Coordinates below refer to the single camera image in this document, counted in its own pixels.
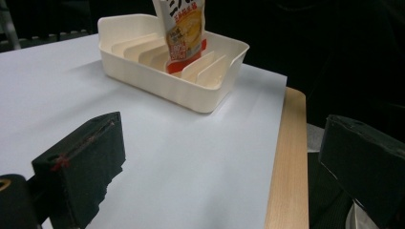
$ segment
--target red marking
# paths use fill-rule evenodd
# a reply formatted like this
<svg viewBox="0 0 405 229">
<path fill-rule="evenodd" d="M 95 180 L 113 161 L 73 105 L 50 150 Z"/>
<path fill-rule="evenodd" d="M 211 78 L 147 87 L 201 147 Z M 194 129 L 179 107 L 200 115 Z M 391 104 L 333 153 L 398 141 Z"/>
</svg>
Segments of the red marking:
<svg viewBox="0 0 405 229">
<path fill-rule="evenodd" d="M 66 154 L 60 154 L 55 161 L 55 165 L 51 168 L 51 171 L 58 171 L 60 168 L 68 168 L 70 165 L 69 159 Z"/>
</svg>

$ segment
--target food pouch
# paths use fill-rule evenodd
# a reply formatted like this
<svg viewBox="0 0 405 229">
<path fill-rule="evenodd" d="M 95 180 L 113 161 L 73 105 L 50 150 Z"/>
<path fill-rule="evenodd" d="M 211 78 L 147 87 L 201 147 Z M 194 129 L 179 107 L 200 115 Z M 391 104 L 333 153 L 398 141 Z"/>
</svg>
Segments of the food pouch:
<svg viewBox="0 0 405 229">
<path fill-rule="evenodd" d="M 153 0 L 163 25 L 170 58 L 168 73 L 178 73 L 202 55 L 204 0 Z"/>
</svg>

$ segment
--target wooden table edge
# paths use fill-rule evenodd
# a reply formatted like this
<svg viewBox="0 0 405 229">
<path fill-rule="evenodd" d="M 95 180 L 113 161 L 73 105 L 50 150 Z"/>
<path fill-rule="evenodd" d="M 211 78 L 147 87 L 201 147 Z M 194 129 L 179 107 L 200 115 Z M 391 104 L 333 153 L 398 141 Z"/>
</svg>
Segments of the wooden table edge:
<svg viewBox="0 0 405 229">
<path fill-rule="evenodd" d="M 286 88 L 265 228 L 309 228 L 306 97 L 292 88 Z"/>
</svg>

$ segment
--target white tray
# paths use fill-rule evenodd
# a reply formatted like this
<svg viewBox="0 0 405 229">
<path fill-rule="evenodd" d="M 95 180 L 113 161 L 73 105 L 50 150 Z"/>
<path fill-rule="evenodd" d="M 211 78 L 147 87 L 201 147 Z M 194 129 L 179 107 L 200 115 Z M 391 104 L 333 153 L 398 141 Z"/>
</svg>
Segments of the white tray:
<svg viewBox="0 0 405 229">
<path fill-rule="evenodd" d="M 202 57 L 176 77 L 164 71 L 168 50 L 158 17 L 103 17 L 98 36 L 107 75 L 199 113 L 214 111 L 233 88 L 249 49 L 242 41 L 205 31 Z"/>
</svg>

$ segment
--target white table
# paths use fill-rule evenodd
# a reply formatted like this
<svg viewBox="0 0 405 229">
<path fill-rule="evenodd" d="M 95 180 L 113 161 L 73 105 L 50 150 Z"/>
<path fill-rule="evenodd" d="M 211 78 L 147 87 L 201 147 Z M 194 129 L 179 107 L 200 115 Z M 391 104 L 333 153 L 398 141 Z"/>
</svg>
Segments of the white table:
<svg viewBox="0 0 405 229">
<path fill-rule="evenodd" d="M 0 174 L 33 176 L 34 158 L 119 111 L 126 161 L 88 228 L 264 228 L 287 78 L 243 65 L 198 114 L 105 75 L 97 39 L 0 54 Z"/>
</svg>

